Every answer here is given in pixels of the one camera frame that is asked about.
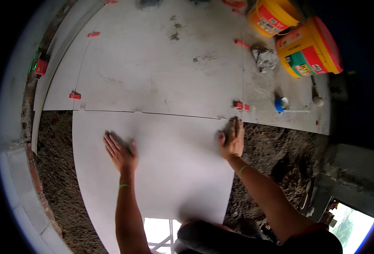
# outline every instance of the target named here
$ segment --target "man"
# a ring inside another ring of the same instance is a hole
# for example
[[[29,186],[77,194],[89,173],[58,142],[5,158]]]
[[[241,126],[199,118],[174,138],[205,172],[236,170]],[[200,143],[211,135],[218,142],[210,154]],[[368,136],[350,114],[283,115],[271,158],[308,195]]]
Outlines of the man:
[[[225,226],[204,221],[184,223],[178,239],[189,248],[183,254],[223,253],[342,253],[338,239],[325,224],[316,224],[302,216],[287,200],[280,187],[268,177],[247,165],[240,157],[243,153],[245,130],[241,119],[233,120],[228,140],[219,132],[222,157],[243,181],[253,200],[265,213],[267,221],[281,246],[273,242],[244,236]],[[122,254],[150,253],[142,217],[134,192],[134,172],[138,158],[134,141],[130,149],[120,145],[112,135],[104,136],[105,149],[121,174],[115,216],[116,237]]]

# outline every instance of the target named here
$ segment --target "adhesive bucket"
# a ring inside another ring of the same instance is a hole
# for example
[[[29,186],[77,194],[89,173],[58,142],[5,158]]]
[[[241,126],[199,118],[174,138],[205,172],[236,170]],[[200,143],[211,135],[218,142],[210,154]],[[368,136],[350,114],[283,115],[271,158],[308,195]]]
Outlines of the adhesive bucket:
[[[335,41],[318,17],[307,21],[277,40],[277,55],[287,72],[296,78],[343,71]]]
[[[288,0],[257,0],[247,19],[260,34],[272,37],[297,26],[301,16]]]

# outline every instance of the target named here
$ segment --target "hand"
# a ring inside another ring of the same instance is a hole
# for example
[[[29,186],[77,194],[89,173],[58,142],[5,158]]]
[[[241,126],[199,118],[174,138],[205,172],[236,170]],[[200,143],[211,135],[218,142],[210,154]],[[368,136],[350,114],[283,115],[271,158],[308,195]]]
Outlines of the hand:
[[[225,133],[219,131],[219,146],[221,148],[222,157],[225,160],[232,160],[241,157],[243,154],[243,137],[245,129],[240,118],[235,118],[229,130],[228,142],[225,143]]]
[[[111,160],[118,172],[121,175],[123,173],[134,173],[134,171],[137,169],[135,141],[132,140],[130,143],[130,152],[127,148],[120,145],[111,134],[104,135],[104,143],[105,150],[111,157]]]

